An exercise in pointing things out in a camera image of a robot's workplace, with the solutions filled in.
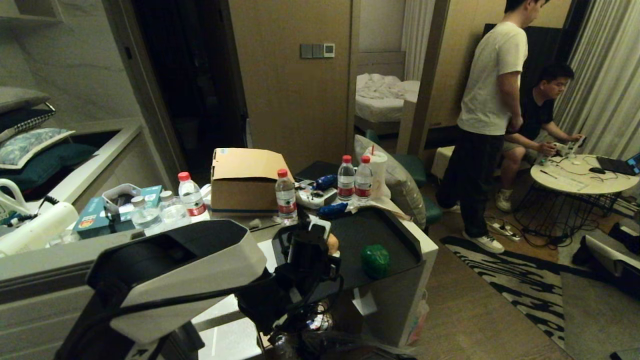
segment white curtain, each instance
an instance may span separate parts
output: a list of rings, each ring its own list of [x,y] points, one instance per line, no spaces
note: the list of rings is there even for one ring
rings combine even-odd
[[[640,152],[640,1],[594,0],[576,44],[555,118],[587,136],[584,153],[627,159]]]
[[[402,51],[406,51],[404,80],[420,81],[422,77],[434,5],[435,0],[406,0],[402,34]]]

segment white t-shirt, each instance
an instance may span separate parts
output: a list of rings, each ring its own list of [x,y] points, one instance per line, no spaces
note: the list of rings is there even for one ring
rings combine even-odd
[[[484,36],[476,47],[462,98],[460,128],[478,134],[504,135],[511,114],[500,99],[498,75],[521,72],[527,53],[527,35],[512,22],[501,22]]]

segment computer mouse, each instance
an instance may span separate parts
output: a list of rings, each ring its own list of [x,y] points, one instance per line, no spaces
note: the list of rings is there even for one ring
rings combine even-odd
[[[594,172],[596,174],[606,174],[607,172],[599,167],[592,167],[589,169],[590,172]]]

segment black metal table base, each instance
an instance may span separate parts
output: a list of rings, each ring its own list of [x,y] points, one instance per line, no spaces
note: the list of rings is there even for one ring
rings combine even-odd
[[[558,245],[590,222],[597,224],[590,219],[594,209],[601,210],[603,217],[609,216],[618,197],[620,193],[570,194],[534,183],[513,216],[523,233],[548,238],[550,243]]]

